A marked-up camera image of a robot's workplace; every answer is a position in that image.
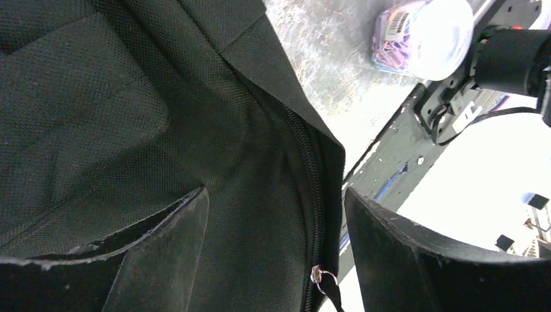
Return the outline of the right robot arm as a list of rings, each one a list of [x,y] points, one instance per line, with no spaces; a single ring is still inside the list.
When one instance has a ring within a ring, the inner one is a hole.
[[[474,121],[516,114],[540,114],[550,126],[550,31],[499,29],[482,43],[474,82],[482,89],[537,98],[536,108],[519,107],[478,116]]]

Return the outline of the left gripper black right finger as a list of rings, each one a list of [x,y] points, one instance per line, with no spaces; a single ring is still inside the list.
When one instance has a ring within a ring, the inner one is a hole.
[[[549,311],[550,261],[441,235],[348,188],[346,221],[366,311]]]

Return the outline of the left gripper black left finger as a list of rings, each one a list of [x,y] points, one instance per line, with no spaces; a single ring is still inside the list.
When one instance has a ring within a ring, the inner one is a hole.
[[[2,311],[186,311],[205,236],[203,187],[69,253],[1,258]]]

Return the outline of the black student backpack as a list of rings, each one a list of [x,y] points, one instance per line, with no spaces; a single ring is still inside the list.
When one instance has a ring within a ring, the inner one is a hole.
[[[343,169],[262,1],[1,2],[1,258],[203,187],[186,311],[340,307]]]

